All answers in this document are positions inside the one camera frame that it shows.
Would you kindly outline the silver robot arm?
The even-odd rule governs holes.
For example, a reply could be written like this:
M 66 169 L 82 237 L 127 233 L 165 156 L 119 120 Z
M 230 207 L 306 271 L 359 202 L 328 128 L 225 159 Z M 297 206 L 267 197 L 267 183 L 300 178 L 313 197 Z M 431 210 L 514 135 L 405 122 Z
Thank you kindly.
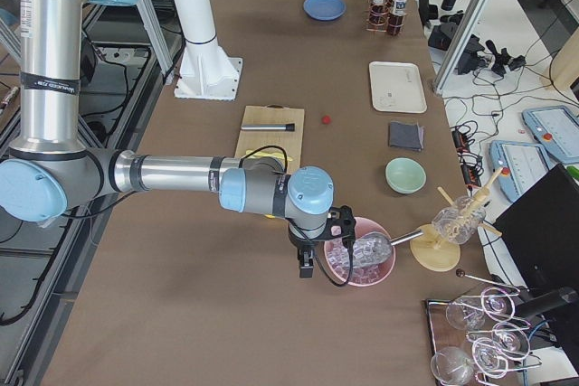
M 20 0 L 21 124 L 1 164 L 1 205 L 23 221 L 68 216 L 101 196 L 152 189 L 216 193 L 223 208 L 287 221 L 304 278 L 330 238 L 333 185 L 327 172 L 288 174 L 279 160 L 139 155 L 90 148 L 78 138 L 82 7 L 137 0 Z

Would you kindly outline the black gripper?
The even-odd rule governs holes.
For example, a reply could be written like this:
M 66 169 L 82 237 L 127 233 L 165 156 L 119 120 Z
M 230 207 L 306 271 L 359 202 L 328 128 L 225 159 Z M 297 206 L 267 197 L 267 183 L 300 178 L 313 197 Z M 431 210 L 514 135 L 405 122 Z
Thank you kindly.
M 289 226 L 289 241 L 297 249 L 297 258 L 299 261 L 299 277 L 312 278 L 314 272 L 314 250 L 319 243 L 325 242 L 321 238 L 313 240 L 303 238 L 298 235 L 298 231 L 293 226 Z

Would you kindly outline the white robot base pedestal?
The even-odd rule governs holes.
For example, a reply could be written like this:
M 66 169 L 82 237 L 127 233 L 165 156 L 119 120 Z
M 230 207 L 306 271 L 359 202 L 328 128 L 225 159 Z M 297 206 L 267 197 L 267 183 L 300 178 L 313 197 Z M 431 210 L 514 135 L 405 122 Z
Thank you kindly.
M 210 0 L 174 0 L 185 38 L 175 96 L 180 99 L 233 101 L 242 59 L 219 45 Z

